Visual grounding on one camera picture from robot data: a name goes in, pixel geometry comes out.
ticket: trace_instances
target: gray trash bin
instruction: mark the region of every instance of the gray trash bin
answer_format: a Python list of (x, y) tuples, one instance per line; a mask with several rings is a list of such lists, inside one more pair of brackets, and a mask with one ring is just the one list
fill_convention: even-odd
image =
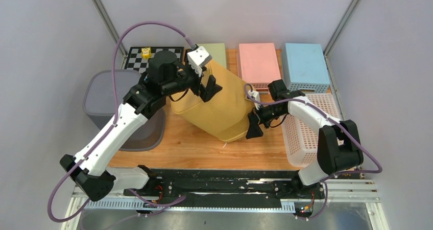
[[(122, 103), (129, 89), (138, 83), (141, 74), (133, 70), (115, 70), (117, 99)], [(84, 97), (84, 112), (102, 129), (114, 115), (111, 71), (96, 74)], [(143, 126), (137, 129), (122, 145), (120, 151), (149, 151), (161, 142), (165, 128), (165, 112), (160, 109)]]

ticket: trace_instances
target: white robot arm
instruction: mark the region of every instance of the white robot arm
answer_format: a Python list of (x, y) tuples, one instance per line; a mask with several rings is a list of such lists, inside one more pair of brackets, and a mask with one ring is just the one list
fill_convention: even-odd
[[(206, 70), (205, 64), (211, 60), (203, 47), (189, 52), (188, 58), (191, 65), (182, 65), (170, 51), (156, 53), (149, 60), (149, 68), (142, 74), (140, 81), (125, 95), (118, 108), (116, 125), (113, 125), (113, 116), (96, 137), (75, 156), (62, 157), (60, 164), (66, 171), (82, 161), (70, 177), (90, 200), (98, 201), (110, 191), (142, 189), (146, 186), (149, 181), (147, 167), (111, 168), (107, 165), (132, 133), (165, 105), (167, 96), (190, 89), (206, 102), (222, 89), (216, 84), (213, 75), (210, 75), (206, 86), (201, 83), (202, 71)], [(109, 129), (109, 134), (87, 154)]]
[[(271, 121), (285, 114), (297, 117), (319, 136), (317, 159), (299, 170), (292, 178), (294, 191), (308, 189), (336, 172), (362, 164), (364, 160), (362, 151), (329, 119), (341, 124), (359, 142), (358, 130), (353, 121), (342, 121), (328, 115), (312, 105), (301, 91), (288, 91), (282, 80), (273, 81), (268, 87), (272, 99), (280, 102), (266, 107), (260, 106), (249, 114), (250, 127), (247, 139), (262, 136), (260, 124), (269, 128)], [(338, 140), (343, 140), (344, 143), (339, 145)]]

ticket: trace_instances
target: blue box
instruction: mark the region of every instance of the blue box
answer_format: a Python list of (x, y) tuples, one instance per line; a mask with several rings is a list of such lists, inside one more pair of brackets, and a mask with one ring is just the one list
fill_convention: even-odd
[(290, 91), (328, 91), (328, 69), (320, 44), (286, 43), (281, 50), (281, 61), (283, 79)]

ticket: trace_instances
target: gray wall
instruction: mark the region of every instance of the gray wall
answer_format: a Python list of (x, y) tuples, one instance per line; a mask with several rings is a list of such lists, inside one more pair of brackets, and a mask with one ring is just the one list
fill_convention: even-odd
[[(433, 0), (362, 0), (331, 53), (391, 229), (431, 229)], [(372, 163), (365, 167), (372, 168)]]
[[(325, 48), (351, 0), (102, 0), (119, 33), (144, 20), (171, 23), (196, 43), (320, 43)], [(130, 46), (185, 45), (167, 28), (146, 26)]]
[[(59, 159), (95, 135), (82, 101), (114, 43), (91, 0), (0, 0), (0, 228), (58, 229), (47, 216)], [(63, 217), (72, 192), (59, 191)]]

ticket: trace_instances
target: wooden tabletop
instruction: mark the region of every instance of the wooden tabletop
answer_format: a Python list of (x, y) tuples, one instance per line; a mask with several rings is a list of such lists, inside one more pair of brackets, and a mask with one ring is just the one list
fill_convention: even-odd
[[(276, 50), (281, 71), (281, 50)], [(237, 75), (237, 50), (226, 50), (227, 69)], [(262, 101), (272, 101), (269, 95), (260, 95)], [(147, 152), (118, 151), (111, 160), (112, 167), (135, 167), (170, 169), (237, 169), (237, 170), (298, 170), (286, 157), (281, 127), (263, 129), (264, 136), (228, 143), (197, 128), (170, 108), (164, 107), (166, 115), (162, 142)]]

